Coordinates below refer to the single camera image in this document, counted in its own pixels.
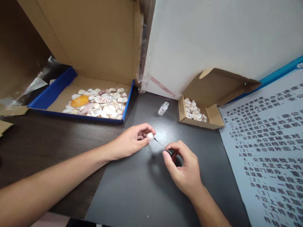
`black desk surface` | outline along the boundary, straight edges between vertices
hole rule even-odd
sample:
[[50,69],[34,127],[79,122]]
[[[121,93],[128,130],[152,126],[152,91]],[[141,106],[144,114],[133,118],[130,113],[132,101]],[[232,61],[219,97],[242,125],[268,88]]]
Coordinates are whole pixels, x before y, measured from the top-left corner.
[[[250,226],[218,130],[179,122],[178,103],[139,95],[125,128],[148,122],[163,145],[182,140],[198,157],[201,179],[232,226]],[[199,226],[188,198],[172,181],[156,141],[138,153],[108,164],[85,219],[109,226]]]

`left hand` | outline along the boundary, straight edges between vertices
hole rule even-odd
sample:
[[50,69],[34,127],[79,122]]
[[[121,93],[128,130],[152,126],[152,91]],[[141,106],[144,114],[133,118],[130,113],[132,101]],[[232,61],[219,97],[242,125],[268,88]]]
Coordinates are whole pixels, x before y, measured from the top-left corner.
[[149,124],[144,123],[135,125],[125,130],[116,139],[105,145],[109,149],[108,155],[110,160],[117,160],[131,156],[141,148],[149,144],[146,134],[156,134],[156,131]]

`open cardboard box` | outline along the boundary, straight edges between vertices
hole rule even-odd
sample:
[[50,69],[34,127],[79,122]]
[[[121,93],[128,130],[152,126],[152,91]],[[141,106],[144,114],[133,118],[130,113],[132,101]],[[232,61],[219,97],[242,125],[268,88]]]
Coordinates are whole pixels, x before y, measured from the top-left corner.
[[18,0],[59,63],[70,68],[30,105],[40,112],[123,123],[122,120],[62,113],[79,89],[122,87],[129,95],[139,73],[143,16],[127,0]]
[[[221,128],[224,123],[217,105],[222,106],[243,93],[251,92],[260,84],[259,81],[218,68],[204,70],[195,76],[178,101],[180,122],[209,129]],[[184,98],[195,100],[207,122],[186,117]]]

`right hand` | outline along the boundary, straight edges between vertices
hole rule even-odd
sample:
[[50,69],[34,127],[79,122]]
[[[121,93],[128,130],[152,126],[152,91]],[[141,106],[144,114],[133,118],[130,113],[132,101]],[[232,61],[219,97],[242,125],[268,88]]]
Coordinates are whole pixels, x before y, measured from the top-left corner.
[[184,164],[182,167],[176,167],[169,153],[163,151],[165,165],[177,187],[189,199],[194,199],[204,189],[200,177],[198,158],[181,140],[170,143],[165,147],[166,150],[170,148],[183,158]]

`clear plastic bottle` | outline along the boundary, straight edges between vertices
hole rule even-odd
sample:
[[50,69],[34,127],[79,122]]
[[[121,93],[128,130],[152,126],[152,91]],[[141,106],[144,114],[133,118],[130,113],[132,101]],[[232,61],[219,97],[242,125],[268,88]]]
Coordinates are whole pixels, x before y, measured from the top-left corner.
[[159,111],[158,111],[158,114],[159,114],[160,116],[162,116],[162,115],[165,113],[165,111],[168,109],[168,105],[169,105],[169,103],[168,103],[168,102],[165,102],[165,103],[160,107],[160,109],[159,109]]

